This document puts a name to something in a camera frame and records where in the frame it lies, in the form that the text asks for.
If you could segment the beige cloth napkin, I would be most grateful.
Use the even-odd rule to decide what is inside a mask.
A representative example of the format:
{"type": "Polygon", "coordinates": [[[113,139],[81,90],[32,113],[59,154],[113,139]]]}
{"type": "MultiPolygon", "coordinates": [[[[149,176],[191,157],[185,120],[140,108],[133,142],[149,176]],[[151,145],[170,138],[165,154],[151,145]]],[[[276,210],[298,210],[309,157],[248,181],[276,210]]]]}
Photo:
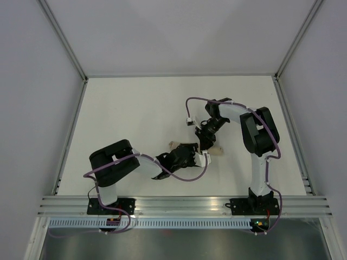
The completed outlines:
{"type": "MultiPolygon", "coordinates": [[[[173,151],[179,146],[186,147],[189,151],[189,153],[194,157],[195,153],[202,154],[202,150],[200,148],[199,143],[193,142],[193,143],[184,143],[184,142],[178,142],[178,141],[171,141],[169,142],[169,150],[173,151]]],[[[212,146],[209,149],[207,149],[207,152],[212,156],[222,156],[224,155],[224,149],[221,146],[212,146]]]]}

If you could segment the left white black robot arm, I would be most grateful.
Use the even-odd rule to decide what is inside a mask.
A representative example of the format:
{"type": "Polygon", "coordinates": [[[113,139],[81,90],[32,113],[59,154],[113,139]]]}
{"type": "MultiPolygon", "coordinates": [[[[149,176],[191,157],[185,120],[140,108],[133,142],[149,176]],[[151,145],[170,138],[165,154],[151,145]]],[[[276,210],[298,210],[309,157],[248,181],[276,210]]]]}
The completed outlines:
{"type": "Polygon", "coordinates": [[[182,168],[197,166],[197,143],[172,141],[169,146],[170,152],[154,157],[154,162],[141,156],[127,139],[93,152],[89,162],[93,170],[91,177],[97,184],[96,205],[106,214],[114,214],[120,208],[116,183],[132,172],[153,174],[153,180],[162,180],[182,168]]]}

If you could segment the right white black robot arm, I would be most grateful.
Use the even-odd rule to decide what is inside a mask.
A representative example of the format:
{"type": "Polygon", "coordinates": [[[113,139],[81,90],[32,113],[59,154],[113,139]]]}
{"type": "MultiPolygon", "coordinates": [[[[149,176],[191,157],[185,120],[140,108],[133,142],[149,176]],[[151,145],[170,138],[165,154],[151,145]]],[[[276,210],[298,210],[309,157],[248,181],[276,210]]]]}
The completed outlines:
{"type": "Polygon", "coordinates": [[[256,110],[236,104],[229,98],[209,100],[205,110],[210,118],[196,127],[195,134],[201,150],[210,149],[216,142],[217,131],[231,121],[241,126],[242,140],[251,155],[252,180],[247,198],[230,199],[225,204],[233,216],[276,216],[280,205],[269,188],[269,160],[274,158],[280,136],[267,107],[256,110]]]}

